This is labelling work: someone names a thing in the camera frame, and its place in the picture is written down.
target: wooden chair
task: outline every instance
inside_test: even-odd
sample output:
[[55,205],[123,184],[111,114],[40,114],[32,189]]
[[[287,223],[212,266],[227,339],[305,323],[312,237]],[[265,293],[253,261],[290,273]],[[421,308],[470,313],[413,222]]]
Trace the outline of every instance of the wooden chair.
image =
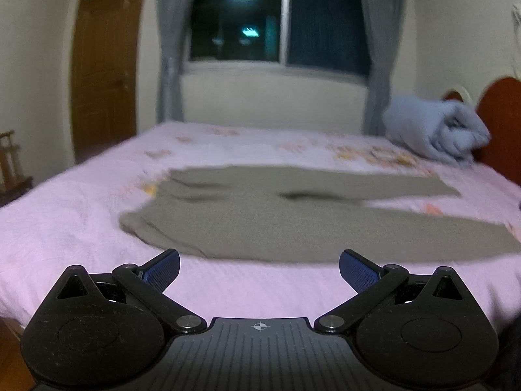
[[9,131],[0,134],[0,207],[22,196],[33,186],[33,178],[22,173],[18,161],[20,146],[12,143],[14,133]]

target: window sill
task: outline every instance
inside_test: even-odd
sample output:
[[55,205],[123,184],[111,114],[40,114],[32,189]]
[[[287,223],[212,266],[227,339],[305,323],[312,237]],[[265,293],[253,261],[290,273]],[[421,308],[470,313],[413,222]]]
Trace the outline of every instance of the window sill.
[[192,75],[200,72],[276,72],[293,77],[334,80],[367,86],[368,78],[356,73],[335,72],[312,67],[284,66],[277,62],[262,61],[197,61],[186,62],[183,74]]

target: gray ribbed plate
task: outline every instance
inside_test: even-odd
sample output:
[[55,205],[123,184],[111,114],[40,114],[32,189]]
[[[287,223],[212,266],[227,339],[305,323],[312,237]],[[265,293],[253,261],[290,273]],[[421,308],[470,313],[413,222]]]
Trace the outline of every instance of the gray ribbed plate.
[[[50,391],[39,386],[35,391]],[[222,319],[176,338],[141,377],[110,391],[403,391],[374,376],[338,336],[303,318]],[[474,386],[468,391],[485,391]]]

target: pink bedsheet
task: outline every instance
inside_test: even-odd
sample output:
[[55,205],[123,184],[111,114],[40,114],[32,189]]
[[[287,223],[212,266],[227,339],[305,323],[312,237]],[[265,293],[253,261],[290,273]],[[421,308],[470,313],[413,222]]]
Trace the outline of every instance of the pink bedsheet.
[[[166,123],[52,178],[0,210],[0,316],[27,325],[69,265],[103,273],[157,255],[157,249],[119,229],[118,215],[148,201],[169,169],[225,165],[439,175],[462,197],[369,204],[505,224],[521,237],[521,188],[486,166],[461,170],[425,162],[383,138]],[[452,266],[497,329],[521,312],[521,254]],[[431,274],[436,265],[405,267],[411,273]],[[275,265],[181,255],[181,273],[165,294],[207,321],[304,316],[313,322],[354,291],[340,277],[337,265]]]

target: wooden floor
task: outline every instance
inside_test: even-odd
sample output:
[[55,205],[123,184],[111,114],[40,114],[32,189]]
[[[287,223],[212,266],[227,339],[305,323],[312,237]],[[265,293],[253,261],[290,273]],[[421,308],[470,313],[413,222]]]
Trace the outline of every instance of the wooden floor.
[[20,342],[0,319],[0,390],[29,391],[34,384],[20,354]]

